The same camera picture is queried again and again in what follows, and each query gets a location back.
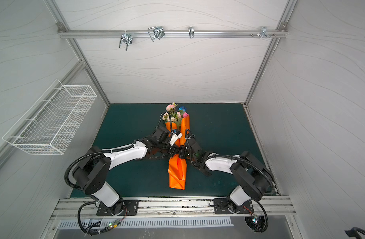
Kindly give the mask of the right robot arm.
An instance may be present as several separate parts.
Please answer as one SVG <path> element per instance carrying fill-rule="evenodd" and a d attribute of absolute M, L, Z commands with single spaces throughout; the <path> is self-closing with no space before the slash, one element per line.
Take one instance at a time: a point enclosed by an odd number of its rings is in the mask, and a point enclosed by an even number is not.
<path fill-rule="evenodd" d="M 245 151 L 238 155 L 222 155 L 205 151 L 191 135 L 184 143 L 185 156 L 198 171 L 210 176 L 212 171 L 233 175 L 238 185 L 226 197 L 221 208 L 237 214 L 244 204 L 254 200 L 260 201 L 269 189 L 274 189 L 271 171 L 252 153 Z"/>

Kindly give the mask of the black printed ribbon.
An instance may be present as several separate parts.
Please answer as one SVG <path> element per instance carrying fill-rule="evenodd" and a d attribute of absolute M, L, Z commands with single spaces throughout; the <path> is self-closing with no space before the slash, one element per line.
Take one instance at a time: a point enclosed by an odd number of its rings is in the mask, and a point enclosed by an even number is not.
<path fill-rule="evenodd" d="M 144 157 L 136 158 L 135 160 L 155 160 L 155 159 L 170 159 L 174 156 L 180 156 L 186 159 L 189 154 L 186 147 L 172 146 L 170 148 L 152 148 L 149 149 Z"/>

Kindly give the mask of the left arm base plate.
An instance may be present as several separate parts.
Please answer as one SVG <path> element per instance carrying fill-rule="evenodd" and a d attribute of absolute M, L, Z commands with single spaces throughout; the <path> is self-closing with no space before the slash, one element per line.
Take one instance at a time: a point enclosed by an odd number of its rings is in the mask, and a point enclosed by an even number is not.
<path fill-rule="evenodd" d="M 138 210 L 139 200 L 123 200 L 120 199 L 112 207 L 106 206 L 100 202 L 98 206 L 97 216 L 136 216 Z"/>

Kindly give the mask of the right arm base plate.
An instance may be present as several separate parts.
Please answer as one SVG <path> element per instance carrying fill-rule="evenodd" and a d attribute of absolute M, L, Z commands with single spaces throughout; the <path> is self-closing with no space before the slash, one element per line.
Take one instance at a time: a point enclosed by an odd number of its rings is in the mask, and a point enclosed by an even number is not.
<path fill-rule="evenodd" d="M 214 208 L 216 215 L 222 214 L 254 214 L 254 208 L 251 200 L 246 201 L 242 206 L 238 206 L 230 199 L 214 198 L 209 202 L 209 206 Z"/>

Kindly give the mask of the light pink fake rose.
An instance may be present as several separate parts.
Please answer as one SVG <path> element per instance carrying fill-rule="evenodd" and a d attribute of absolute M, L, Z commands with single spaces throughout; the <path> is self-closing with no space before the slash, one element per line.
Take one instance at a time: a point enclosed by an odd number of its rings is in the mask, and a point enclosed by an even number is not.
<path fill-rule="evenodd" d="M 166 106 L 166 111 L 168 111 L 171 114 L 174 114 L 176 112 L 176 107 L 178 105 L 176 103 L 172 103 Z"/>

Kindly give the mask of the orange wrapping paper sheet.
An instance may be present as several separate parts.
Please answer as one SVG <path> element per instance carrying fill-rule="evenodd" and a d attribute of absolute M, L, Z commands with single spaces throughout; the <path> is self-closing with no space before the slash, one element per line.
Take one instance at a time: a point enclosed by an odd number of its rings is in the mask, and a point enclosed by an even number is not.
<path fill-rule="evenodd" d="M 179 120 L 180 123 L 176 123 L 175 121 L 170 123 L 166 122 L 165 125 L 168 127 L 169 131 L 173 131 L 177 133 L 177 131 L 182 133 L 182 137 L 180 139 L 180 146 L 183 145 L 186 141 L 185 131 L 190 129 L 189 116 L 183 118 L 183 115 L 180 115 Z M 185 159 L 181 159 L 179 156 L 171 157 L 169 160 L 169 169 L 168 173 L 170 175 L 169 184 L 170 188 L 185 190 L 185 182 L 186 182 L 186 171 L 187 164 Z"/>

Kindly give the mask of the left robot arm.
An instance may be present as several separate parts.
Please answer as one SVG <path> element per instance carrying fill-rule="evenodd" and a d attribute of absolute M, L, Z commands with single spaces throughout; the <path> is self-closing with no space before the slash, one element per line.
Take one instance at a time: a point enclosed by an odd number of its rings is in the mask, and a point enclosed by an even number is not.
<path fill-rule="evenodd" d="M 172 155 L 177 152 L 176 141 L 182 136 L 178 129 L 168 130 L 160 126 L 151 135 L 125 146 L 103 150 L 92 147 L 68 166 L 64 180 L 71 188 L 101 202 L 109 214 L 119 215 L 125 207 L 124 200 L 107 183 L 109 171 L 132 160 L 146 159 L 158 152 Z"/>

